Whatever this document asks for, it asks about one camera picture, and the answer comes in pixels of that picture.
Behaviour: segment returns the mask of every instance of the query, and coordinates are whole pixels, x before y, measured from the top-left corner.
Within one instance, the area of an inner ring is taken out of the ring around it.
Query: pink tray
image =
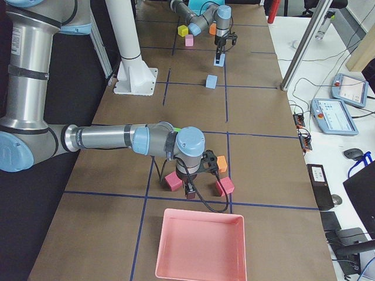
[[[246,281],[244,218],[166,209],[155,275],[188,281]]]

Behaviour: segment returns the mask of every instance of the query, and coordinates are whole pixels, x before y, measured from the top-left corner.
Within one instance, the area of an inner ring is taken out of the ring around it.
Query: blue cap
[[[89,35],[91,33],[91,24],[62,26],[59,33],[67,35]]]
[[[44,0],[5,0],[6,3],[19,8],[29,8],[43,1]]]
[[[10,133],[0,132],[0,170],[19,172],[33,164],[33,153],[22,140]]]
[[[231,8],[227,5],[222,5],[217,8],[217,15],[222,19],[230,19],[231,17]]]
[[[195,127],[185,127],[177,134],[176,143],[179,150],[190,157],[201,156],[206,140],[202,131]]]
[[[150,148],[150,130],[148,127],[139,127],[135,130],[132,149],[135,153],[147,155]]]
[[[200,35],[200,33],[202,32],[199,28],[198,25],[196,25],[195,23],[190,23],[187,28],[189,28],[191,34],[193,36],[197,36],[197,35]]]

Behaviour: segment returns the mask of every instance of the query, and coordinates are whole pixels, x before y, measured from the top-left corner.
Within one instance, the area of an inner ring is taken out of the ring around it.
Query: black chair
[[[313,12],[310,10],[316,8],[319,0],[305,0],[305,10],[302,13],[302,17],[311,18]],[[330,8],[342,9],[347,6],[347,0],[333,0]]]

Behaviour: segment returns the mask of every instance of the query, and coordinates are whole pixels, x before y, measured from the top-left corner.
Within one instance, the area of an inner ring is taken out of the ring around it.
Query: white desk
[[[293,44],[296,40],[300,40],[302,38],[308,23],[309,19],[305,18],[276,17],[274,23],[270,25],[272,41],[274,42],[275,51],[279,59],[281,74],[283,76],[287,72],[290,64],[290,61],[283,60],[291,60],[293,58],[296,51]],[[311,41],[304,60],[325,59],[329,56],[334,56],[345,49],[346,46],[341,41],[341,38],[335,28],[331,25],[323,40],[318,41],[313,39]],[[349,52],[345,51],[342,57],[340,54],[339,56],[324,61],[303,61],[288,89],[288,98],[300,105],[304,111],[308,110],[307,105],[292,96],[295,86],[295,95],[306,101],[308,104],[311,103],[314,96],[315,98],[330,98],[329,87],[321,87],[317,92],[318,87],[313,86],[305,80],[301,80],[297,85],[296,83],[301,77],[304,77],[316,85],[331,84],[339,66],[341,65],[341,62],[347,58],[348,54]],[[332,69],[333,71],[329,74],[325,82],[323,82],[327,74]],[[341,67],[340,73],[346,73],[353,77],[363,78],[361,73],[349,72],[345,67],[345,64],[343,64]],[[369,90],[368,95],[374,96],[371,89]],[[368,113],[351,106],[347,107],[352,116],[359,116]],[[367,99],[365,109],[374,111],[375,100]],[[335,207],[331,211],[335,211],[342,229],[360,227],[364,232],[367,232],[356,211],[354,210],[342,184],[347,179],[347,171],[355,164],[354,161],[346,159],[342,152],[350,148],[359,148],[363,152],[371,151],[372,153],[375,153],[375,115],[354,119],[354,122],[359,130],[359,134],[357,136],[325,135],[316,126],[314,120],[309,122],[308,113],[305,114],[305,122],[307,129],[310,130],[312,135],[313,149],[313,151],[306,154],[305,161],[306,163],[320,164],[324,166],[331,194],[337,194],[343,200],[341,205]],[[351,175],[355,174],[362,167],[363,165],[359,165],[357,168],[354,168]],[[339,264],[337,262],[333,262],[333,264],[337,279],[339,281],[344,280]],[[373,263],[368,270],[375,270],[375,264]],[[356,278],[357,276],[352,276],[352,280],[356,280]]]

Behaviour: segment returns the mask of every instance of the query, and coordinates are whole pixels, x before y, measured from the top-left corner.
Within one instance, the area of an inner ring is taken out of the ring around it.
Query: black mouse
[[[354,161],[361,160],[363,156],[363,151],[359,148],[351,148],[343,152],[344,156],[348,159],[353,159]]]

